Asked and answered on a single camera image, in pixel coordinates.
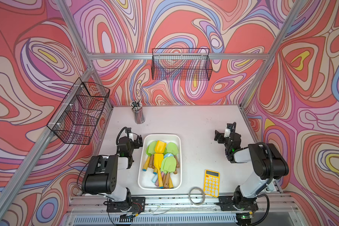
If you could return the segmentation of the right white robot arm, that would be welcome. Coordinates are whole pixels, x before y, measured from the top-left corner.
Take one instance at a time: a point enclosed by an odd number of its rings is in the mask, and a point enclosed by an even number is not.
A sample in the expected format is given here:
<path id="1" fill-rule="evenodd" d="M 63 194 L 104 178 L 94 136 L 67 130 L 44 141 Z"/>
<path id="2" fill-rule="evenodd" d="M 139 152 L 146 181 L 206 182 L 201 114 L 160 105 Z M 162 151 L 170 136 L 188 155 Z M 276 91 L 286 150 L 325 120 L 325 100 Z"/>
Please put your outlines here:
<path id="1" fill-rule="evenodd" d="M 251 163 L 253 173 L 237 186 L 234 195 L 228 201 L 219 197 L 218 205 L 222 211 L 258 210 L 256 201 L 261 192 L 273 180 L 288 175 L 289 166 L 273 144 L 263 142 L 241 147 L 241 135 L 235 130 L 226 129 L 224 133 L 215 131 L 214 140 L 225 146 L 225 155 L 231 163 Z"/>

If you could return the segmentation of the green shovel wooden handle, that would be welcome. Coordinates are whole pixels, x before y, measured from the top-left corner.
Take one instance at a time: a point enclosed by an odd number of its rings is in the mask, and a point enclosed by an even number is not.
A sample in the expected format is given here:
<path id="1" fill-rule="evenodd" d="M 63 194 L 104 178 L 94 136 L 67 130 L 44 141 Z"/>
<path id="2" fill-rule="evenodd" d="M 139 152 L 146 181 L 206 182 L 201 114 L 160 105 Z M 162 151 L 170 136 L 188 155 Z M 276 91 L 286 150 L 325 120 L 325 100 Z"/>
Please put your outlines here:
<path id="1" fill-rule="evenodd" d="M 174 173 L 177 170 L 177 160 L 174 156 L 169 156 L 164 158 L 161 164 L 161 171 L 165 173 L 164 188 L 169 188 L 169 178 L 170 174 Z"/>

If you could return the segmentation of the yellow plastic shovel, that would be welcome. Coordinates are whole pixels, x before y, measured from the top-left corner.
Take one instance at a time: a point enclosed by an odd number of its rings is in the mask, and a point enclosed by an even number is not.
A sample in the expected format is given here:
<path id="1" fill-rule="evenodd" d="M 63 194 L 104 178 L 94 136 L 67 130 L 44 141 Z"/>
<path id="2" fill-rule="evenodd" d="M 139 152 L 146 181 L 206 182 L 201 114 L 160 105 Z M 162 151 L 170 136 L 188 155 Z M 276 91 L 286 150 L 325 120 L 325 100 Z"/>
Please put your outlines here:
<path id="1" fill-rule="evenodd" d="M 159 188 L 163 188 L 163 177 L 161 175 L 161 170 L 160 170 L 163 159 L 164 159 L 163 154 L 161 154 L 161 153 L 155 153 L 154 154 L 154 166 L 157 169 Z"/>

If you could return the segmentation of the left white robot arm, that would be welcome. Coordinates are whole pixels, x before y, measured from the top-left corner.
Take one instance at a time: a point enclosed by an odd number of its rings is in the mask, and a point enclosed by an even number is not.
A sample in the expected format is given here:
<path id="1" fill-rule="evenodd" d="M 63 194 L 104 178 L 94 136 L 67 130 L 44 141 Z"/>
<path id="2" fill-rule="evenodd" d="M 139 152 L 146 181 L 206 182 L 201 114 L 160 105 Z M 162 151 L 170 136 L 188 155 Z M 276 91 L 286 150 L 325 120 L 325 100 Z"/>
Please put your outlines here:
<path id="1" fill-rule="evenodd" d="M 132 167 L 133 151 L 143 146 L 142 137 L 135 140 L 122 137 L 117 140 L 117 152 L 114 155 L 97 155 L 91 158 L 81 184 L 85 194 L 103 195 L 114 203 L 124 202 L 131 205 L 131 193 L 118 182 L 118 170 Z"/>

